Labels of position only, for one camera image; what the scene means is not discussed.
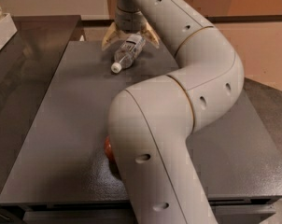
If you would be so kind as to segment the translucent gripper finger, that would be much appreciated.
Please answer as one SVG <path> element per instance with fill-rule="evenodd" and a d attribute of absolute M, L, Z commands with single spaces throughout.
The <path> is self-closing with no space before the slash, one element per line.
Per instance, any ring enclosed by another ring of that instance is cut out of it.
<path fill-rule="evenodd" d="M 112 22 L 102 40 L 102 50 L 106 50 L 110 45 L 119 40 L 123 40 L 125 37 L 126 34 L 117 26 L 115 22 Z"/>
<path fill-rule="evenodd" d="M 160 46 L 159 38 L 148 22 L 141 26 L 140 33 L 156 49 Z"/>

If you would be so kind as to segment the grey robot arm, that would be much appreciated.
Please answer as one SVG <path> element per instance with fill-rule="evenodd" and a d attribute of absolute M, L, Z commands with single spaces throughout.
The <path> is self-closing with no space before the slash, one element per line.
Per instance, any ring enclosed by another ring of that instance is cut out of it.
<path fill-rule="evenodd" d="M 186 140 L 222 117 L 244 85 L 225 36 L 183 0 L 119 0 L 138 8 L 175 58 L 176 71 L 120 92 L 108 133 L 138 224 L 218 224 Z"/>

